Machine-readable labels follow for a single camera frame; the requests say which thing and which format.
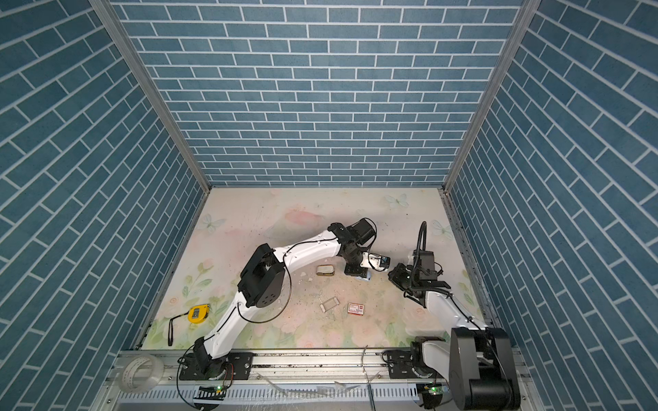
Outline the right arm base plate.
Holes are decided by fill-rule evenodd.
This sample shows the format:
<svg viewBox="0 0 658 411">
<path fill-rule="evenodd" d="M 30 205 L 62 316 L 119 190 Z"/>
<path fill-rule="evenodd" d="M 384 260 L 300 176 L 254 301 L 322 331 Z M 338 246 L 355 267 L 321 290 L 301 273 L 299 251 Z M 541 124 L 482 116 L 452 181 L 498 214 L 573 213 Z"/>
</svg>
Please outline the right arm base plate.
<svg viewBox="0 0 658 411">
<path fill-rule="evenodd" d="M 414 363 L 409 349 L 389 349 L 381 353 L 390 379 L 429 378 L 431 372 L 424 372 Z"/>
</svg>

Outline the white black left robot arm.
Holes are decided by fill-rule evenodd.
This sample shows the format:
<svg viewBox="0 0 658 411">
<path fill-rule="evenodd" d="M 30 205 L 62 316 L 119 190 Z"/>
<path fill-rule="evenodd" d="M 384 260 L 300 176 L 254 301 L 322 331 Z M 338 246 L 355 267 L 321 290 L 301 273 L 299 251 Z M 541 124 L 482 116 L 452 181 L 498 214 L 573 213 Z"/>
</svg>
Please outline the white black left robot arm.
<svg viewBox="0 0 658 411">
<path fill-rule="evenodd" d="M 372 253 L 377 238 L 374 222 L 363 217 L 352 225 L 332 223 L 307 240 L 272 248 L 264 243 L 254 251 L 240 273 L 237 292 L 219 323 L 192 346 L 192 353 L 203 369 L 212 361 L 228 356 L 239 334 L 262 309 L 281 295 L 284 280 L 298 268 L 333 257 L 344 259 L 344 273 L 368 278 L 371 271 L 385 272 L 391 265 L 387 256 Z"/>
</svg>

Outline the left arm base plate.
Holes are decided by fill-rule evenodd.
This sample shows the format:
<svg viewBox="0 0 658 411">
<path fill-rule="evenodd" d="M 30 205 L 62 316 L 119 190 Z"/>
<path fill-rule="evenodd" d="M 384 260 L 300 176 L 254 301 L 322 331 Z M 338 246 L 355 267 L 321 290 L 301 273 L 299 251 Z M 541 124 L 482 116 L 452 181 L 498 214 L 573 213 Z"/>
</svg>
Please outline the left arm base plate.
<svg viewBox="0 0 658 411">
<path fill-rule="evenodd" d="M 222 358 L 200 363 L 194 353 L 188 353 L 180 361 L 178 378 L 183 381 L 248 380 L 254 357 L 251 352 L 231 351 Z"/>
</svg>

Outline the red white staple box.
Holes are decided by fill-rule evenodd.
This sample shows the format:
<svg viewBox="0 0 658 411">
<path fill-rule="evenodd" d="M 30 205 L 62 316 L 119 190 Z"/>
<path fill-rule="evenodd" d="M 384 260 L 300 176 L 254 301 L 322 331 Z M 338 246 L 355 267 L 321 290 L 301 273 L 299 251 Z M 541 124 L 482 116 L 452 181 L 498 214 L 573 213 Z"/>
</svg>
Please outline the red white staple box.
<svg viewBox="0 0 658 411">
<path fill-rule="evenodd" d="M 349 302 L 347 306 L 347 313 L 363 316 L 365 314 L 365 306 L 360 303 Z"/>
</svg>

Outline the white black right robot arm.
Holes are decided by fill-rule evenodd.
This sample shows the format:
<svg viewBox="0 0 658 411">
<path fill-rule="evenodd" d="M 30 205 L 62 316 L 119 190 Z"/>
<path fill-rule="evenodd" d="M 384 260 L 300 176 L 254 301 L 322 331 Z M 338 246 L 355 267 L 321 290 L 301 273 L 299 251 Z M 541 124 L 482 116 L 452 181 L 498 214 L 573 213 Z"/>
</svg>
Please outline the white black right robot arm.
<svg viewBox="0 0 658 411">
<path fill-rule="evenodd" d="M 521 393 L 510 337 L 476 319 L 440 281 L 434 254 L 420 250 L 412 263 L 398 264 L 389 280 L 404 297 L 439 320 L 450 338 L 416 337 L 406 356 L 385 353 L 389 375 L 404 378 L 443 378 L 460 410 L 516 410 Z"/>
</svg>

